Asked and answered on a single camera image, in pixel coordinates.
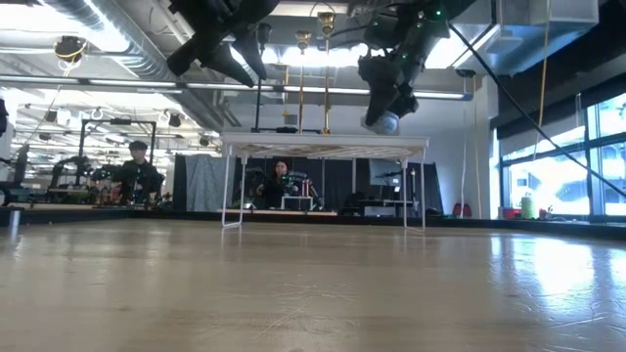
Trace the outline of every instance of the black jacket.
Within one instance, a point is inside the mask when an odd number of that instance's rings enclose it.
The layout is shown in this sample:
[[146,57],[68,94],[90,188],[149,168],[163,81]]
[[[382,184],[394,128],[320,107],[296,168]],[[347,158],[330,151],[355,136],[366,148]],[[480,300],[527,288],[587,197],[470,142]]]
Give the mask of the black jacket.
[[285,187],[287,184],[283,179],[271,179],[265,183],[263,189],[263,197],[265,198],[265,207],[280,208],[285,195]]
[[148,162],[140,165],[134,160],[124,162],[119,171],[112,175],[114,182],[121,182],[123,198],[130,198],[135,182],[141,185],[144,194],[158,192],[163,179],[163,176],[158,173],[157,168],[153,165]]

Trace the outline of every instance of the ceiling duct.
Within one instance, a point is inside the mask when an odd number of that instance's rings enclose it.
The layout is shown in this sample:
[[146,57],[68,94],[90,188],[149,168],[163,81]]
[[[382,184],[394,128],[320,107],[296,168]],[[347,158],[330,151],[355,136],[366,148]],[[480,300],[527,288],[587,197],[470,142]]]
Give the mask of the ceiling duct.
[[[462,31],[463,35],[472,39],[478,53],[496,73],[503,75],[525,71],[543,60],[548,23],[547,50],[552,55],[588,32],[600,20],[599,0],[497,0],[496,6],[491,6],[489,11],[494,21],[481,35],[472,35],[476,23],[484,23],[484,15],[475,7],[484,7],[487,2],[476,0],[453,23],[466,29]],[[453,66],[484,73],[478,60],[465,49]]]
[[[127,58],[115,60],[142,80],[176,81],[177,77],[169,70],[165,57],[146,36],[137,24],[130,20],[118,5],[111,0],[40,0],[43,5],[55,9],[68,19],[82,23],[101,40],[91,40],[102,50],[108,46],[126,48]],[[223,128],[220,108],[206,104],[197,93],[185,91],[182,94],[168,95],[186,109],[198,125],[215,131]]]

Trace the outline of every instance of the white table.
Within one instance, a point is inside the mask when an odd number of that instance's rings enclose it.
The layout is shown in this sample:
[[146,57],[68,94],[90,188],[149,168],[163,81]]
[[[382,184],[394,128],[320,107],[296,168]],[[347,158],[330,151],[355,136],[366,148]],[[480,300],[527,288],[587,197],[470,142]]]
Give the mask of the white table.
[[226,170],[224,177],[224,202],[222,206],[222,226],[241,226],[244,222],[244,192],[246,177],[242,177],[242,195],[239,221],[226,223],[226,200],[228,196],[228,171],[230,157],[238,155],[242,159],[243,175],[246,175],[249,157],[324,157],[324,158],[381,158],[402,160],[404,227],[407,226],[407,178],[409,158],[417,156],[421,160],[422,175],[422,231],[425,231],[425,189],[424,162],[428,138],[395,136],[347,136],[347,135],[300,135],[274,133],[224,133],[222,135]]

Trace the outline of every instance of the person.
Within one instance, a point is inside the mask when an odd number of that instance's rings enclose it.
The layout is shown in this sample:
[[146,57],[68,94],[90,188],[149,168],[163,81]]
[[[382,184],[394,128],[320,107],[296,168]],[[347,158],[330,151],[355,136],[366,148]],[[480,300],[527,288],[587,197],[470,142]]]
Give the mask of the person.
[[274,166],[274,172],[270,179],[256,189],[256,193],[265,199],[266,208],[280,208],[285,194],[287,180],[285,177],[289,173],[287,163],[279,161]]
[[130,201],[142,202],[150,193],[158,192],[164,177],[146,160],[148,145],[141,141],[132,142],[128,149],[132,160],[124,162],[112,181],[121,182],[121,204]]

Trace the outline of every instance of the man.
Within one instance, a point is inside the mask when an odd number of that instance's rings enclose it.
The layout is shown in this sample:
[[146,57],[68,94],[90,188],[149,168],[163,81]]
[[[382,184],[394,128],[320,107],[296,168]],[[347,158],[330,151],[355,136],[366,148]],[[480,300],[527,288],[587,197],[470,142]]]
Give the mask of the man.
[[144,142],[135,141],[128,149],[133,159],[124,162],[112,180],[121,182],[121,204],[141,203],[158,192],[164,177],[146,160],[148,146]]

